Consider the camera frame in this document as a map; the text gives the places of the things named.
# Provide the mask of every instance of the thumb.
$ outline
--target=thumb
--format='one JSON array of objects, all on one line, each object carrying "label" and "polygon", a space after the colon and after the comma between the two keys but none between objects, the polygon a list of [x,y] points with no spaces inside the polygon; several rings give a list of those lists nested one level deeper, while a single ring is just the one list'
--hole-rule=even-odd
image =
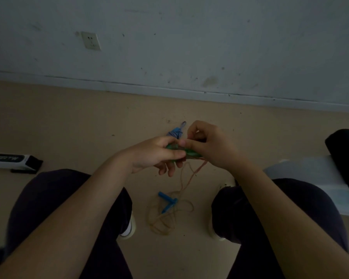
[{"label": "thumb", "polygon": [[186,152],[183,150],[163,149],[160,155],[160,159],[162,161],[176,160],[176,159],[184,158],[185,156],[186,156]]},{"label": "thumb", "polygon": [[190,139],[185,140],[185,148],[191,149],[201,155],[203,155],[204,146],[205,146],[205,143],[203,142],[190,140]]}]

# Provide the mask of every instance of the outlet cover plate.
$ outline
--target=outlet cover plate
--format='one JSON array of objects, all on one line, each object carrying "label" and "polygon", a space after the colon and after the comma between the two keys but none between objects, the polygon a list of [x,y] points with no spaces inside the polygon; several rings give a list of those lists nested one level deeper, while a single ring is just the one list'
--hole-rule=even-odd
[{"label": "outlet cover plate", "polygon": [[100,43],[98,42],[98,37],[96,33],[82,31],[81,37],[83,39],[85,48],[101,51],[101,46],[100,46]]}]

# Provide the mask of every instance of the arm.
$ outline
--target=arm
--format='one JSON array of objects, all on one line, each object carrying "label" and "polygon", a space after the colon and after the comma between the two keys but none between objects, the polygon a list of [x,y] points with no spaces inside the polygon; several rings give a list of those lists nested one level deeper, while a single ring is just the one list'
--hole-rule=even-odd
[{"label": "arm", "polygon": [[163,161],[186,155],[164,148],[176,141],[173,137],[153,138],[106,160],[7,258],[0,266],[0,278],[78,278],[127,176],[153,165],[160,175],[168,166],[172,176],[175,166]]},{"label": "arm", "polygon": [[[349,278],[349,254],[242,157],[215,125],[196,121],[181,146],[202,154],[238,181],[255,210],[286,278]],[[205,143],[196,140],[206,139]]]}]

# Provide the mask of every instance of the person's right hand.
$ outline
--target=person's right hand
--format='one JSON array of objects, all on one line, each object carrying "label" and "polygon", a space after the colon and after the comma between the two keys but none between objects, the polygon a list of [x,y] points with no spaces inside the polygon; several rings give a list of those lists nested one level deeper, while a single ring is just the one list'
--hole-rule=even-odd
[{"label": "person's right hand", "polygon": [[196,151],[214,166],[226,170],[238,158],[236,146],[224,132],[218,126],[204,121],[191,124],[187,139],[180,140],[179,145]]}]

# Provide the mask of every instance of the white baseboard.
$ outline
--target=white baseboard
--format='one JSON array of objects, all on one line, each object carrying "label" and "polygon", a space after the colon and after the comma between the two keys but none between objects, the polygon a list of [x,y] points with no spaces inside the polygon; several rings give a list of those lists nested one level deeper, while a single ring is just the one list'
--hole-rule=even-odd
[{"label": "white baseboard", "polygon": [[325,103],[306,100],[283,99],[273,97],[248,96],[216,92],[191,91],[183,89],[170,89],[150,87],[135,84],[115,83],[107,81],[94,81],[86,79],[73,79],[54,76],[34,75],[0,71],[0,80],[28,84],[42,84],[59,87],[102,90],[119,93],[140,94],[149,96],[162,96],[189,100],[212,101],[220,103],[251,104],[268,107],[299,108],[306,110],[321,110],[328,112],[349,113],[349,105]]}]

